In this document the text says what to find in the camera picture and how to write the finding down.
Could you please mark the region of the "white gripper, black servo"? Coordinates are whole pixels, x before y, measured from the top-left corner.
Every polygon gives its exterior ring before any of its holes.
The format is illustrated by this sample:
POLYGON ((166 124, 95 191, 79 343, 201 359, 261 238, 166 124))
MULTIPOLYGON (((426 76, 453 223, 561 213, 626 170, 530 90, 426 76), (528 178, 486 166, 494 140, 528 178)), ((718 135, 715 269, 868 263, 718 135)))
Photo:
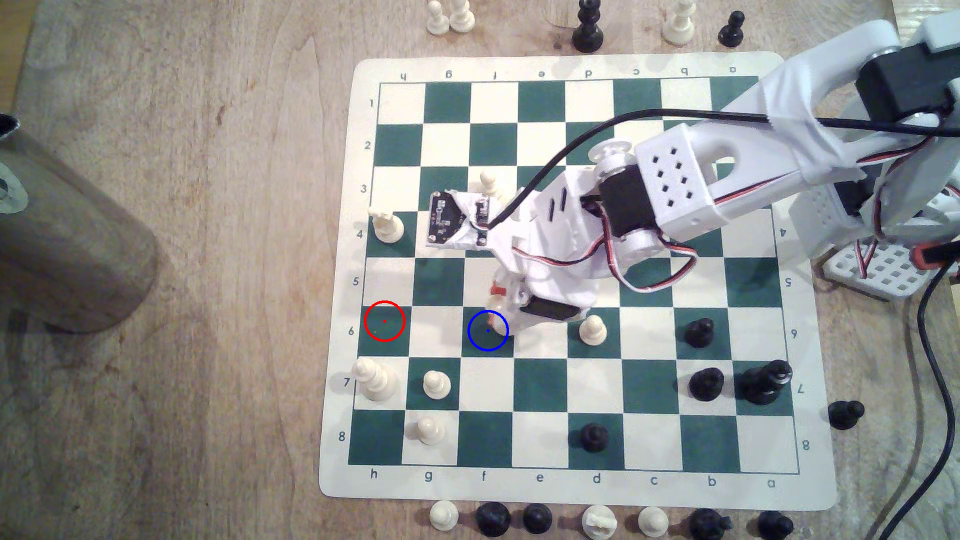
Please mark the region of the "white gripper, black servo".
POLYGON ((592 168, 568 168, 496 228, 500 267, 490 287, 507 326, 585 318, 609 278, 600 219, 582 208, 592 168))

